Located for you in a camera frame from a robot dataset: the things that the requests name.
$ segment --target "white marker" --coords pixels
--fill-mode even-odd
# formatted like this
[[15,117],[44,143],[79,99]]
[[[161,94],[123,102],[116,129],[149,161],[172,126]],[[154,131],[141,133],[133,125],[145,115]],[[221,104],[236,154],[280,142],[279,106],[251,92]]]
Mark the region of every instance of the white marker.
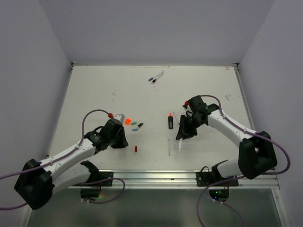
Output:
[[181,151],[181,146],[182,146],[182,138],[181,139],[179,139],[179,151]]

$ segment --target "orange object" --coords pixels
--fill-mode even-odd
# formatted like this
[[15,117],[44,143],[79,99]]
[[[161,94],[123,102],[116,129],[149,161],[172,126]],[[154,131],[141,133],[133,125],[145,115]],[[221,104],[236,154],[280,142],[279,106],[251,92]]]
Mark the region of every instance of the orange object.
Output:
[[125,124],[129,125],[131,121],[132,121],[131,119],[127,118],[127,119],[125,120]]

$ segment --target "purple cable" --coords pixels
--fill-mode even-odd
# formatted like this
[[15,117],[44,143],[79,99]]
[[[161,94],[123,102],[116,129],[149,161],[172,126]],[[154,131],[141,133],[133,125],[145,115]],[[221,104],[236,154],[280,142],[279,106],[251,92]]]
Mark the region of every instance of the purple cable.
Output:
[[[84,140],[84,123],[85,123],[86,118],[87,118],[91,113],[93,113],[93,112],[98,112],[98,111],[101,111],[101,112],[104,112],[104,113],[106,113],[106,114],[109,114],[109,112],[107,112],[107,111],[105,111],[105,110],[97,109],[97,110],[92,110],[92,111],[88,112],[88,113],[84,116],[84,118],[83,118],[83,120],[82,120],[82,125],[81,125],[81,140],[80,140],[80,142],[79,142],[79,145],[81,145],[81,143],[82,143],[83,140]],[[69,155],[71,155],[72,153],[74,153],[76,150],[77,150],[77,148],[75,147],[73,150],[71,150],[71,151],[70,151],[69,153],[67,153],[66,155],[63,155],[62,157],[59,157],[59,158],[55,159],[55,160],[53,161],[53,163],[58,162],[58,161],[60,161],[60,160],[62,160],[62,159],[64,159],[64,158],[68,157]],[[12,173],[12,174],[7,174],[7,175],[4,175],[4,176],[1,176],[1,177],[0,177],[0,180],[5,179],[5,178],[8,178],[8,177],[11,177],[11,176],[16,176],[16,175],[20,175],[20,174],[26,174],[26,173],[35,171],[35,170],[37,170],[37,169],[44,168],[44,167],[49,166],[49,165],[50,165],[50,163],[46,163],[46,164],[44,164],[44,165],[42,165],[42,166],[38,166],[38,167],[35,167],[35,168],[32,168],[32,169],[27,169],[27,170],[23,170],[23,171],[20,171],[20,172],[16,172],[16,173]],[[14,209],[18,209],[18,208],[20,208],[20,207],[24,207],[25,205],[27,205],[27,203],[24,203],[24,204],[22,204],[22,205],[15,206],[15,207],[7,207],[7,208],[5,208],[5,207],[0,207],[0,210],[14,210]]]
[[123,194],[124,189],[125,189],[125,182],[121,178],[112,177],[112,178],[108,178],[108,179],[104,179],[104,180],[96,181],[96,182],[81,183],[79,185],[80,186],[86,186],[86,185],[92,185],[92,184],[102,183],[102,182],[111,181],[111,180],[119,180],[119,181],[121,181],[123,183],[123,188],[122,188],[121,192],[117,196],[115,196],[114,198],[112,198],[110,200],[106,200],[106,201],[102,201],[102,202],[96,202],[96,201],[89,200],[90,203],[104,204],[104,203],[108,203],[108,202],[111,202],[111,201],[114,201],[114,200],[118,199]]
[[[223,181],[218,181],[218,182],[215,182],[215,183],[212,183],[210,184],[209,186],[207,186],[206,188],[203,189],[203,191],[200,193],[199,197],[198,197],[198,200],[197,200],[197,204],[196,204],[196,213],[197,213],[197,216],[198,216],[198,219],[199,219],[199,222],[200,224],[205,227],[201,217],[200,217],[200,214],[199,214],[199,203],[200,203],[200,200],[203,196],[203,194],[207,191],[208,188],[210,187],[213,187],[213,186],[216,186],[218,184],[222,184],[222,183],[227,183],[227,182],[230,182],[230,181],[235,181],[235,180],[238,180],[238,179],[242,179],[244,178],[245,176],[238,176],[238,177],[235,177],[235,178],[231,178],[231,179],[226,179],[226,180],[223,180]],[[234,210],[240,217],[241,219],[241,226],[244,227],[245,223],[244,223],[244,219],[243,217],[241,216],[241,214],[234,208],[232,207],[231,205],[227,204],[227,203],[223,203],[223,205],[231,208],[232,210]]]
[[[200,96],[201,96],[201,97],[211,97],[211,98],[214,98],[215,100],[217,100],[217,102],[218,102],[218,104],[219,104],[219,111],[220,111],[220,114],[221,114],[222,116],[224,116],[224,113],[223,113],[223,111],[222,111],[221,102],[220,102],[220,100],[219,100],[217,97],[211,96],[211,95],[200,95]],[[229,122],[233,127],[237,128],[238,130],[240,130],[240,131],[245,131],[243,128],[241,128],[240,126],[238,126],[237,124],[235,124],[234,122],[232,122],[229,118],[225,117],[225,120],[226,120],[227,122]],[[268,138],[266,138],[266,137],[264,137],[264,136],[260,136],[260,135],[258,135],[258,134],[255,134],[255,133],[252,133],[252,132],[249,132],[249,131],[246,131],[246,133],[247,133],[248,135],[255,136],[255,137],[258,137],[258,138],[260,138],[260,139],[266,140],[266,141],[268,141],[268,142],[270,142],[270,143],[272,143],[272,144],[275,144],[278,148],[280,148],[280,150],[284,153],[284,155],[285,155],[285,157],[286,157],[286,159],[287,159],[287,166],[286,166],[285,169],[283,169],[283,170],[281,170],[281,171],[279,171],[279,172],[263,173],[263,175],[277,175],[277,174],[283,174],[283,173],[285,173],[287,170],[289,170],[290,164],[291,164],[290,157],[289,157],[288,153],[286,152],[286,150],[285,150],[280,144],[278,144],[277,142],[275,142],[275,141],[273,141],[273,140],[271,140],[271,139],[268,139]]]

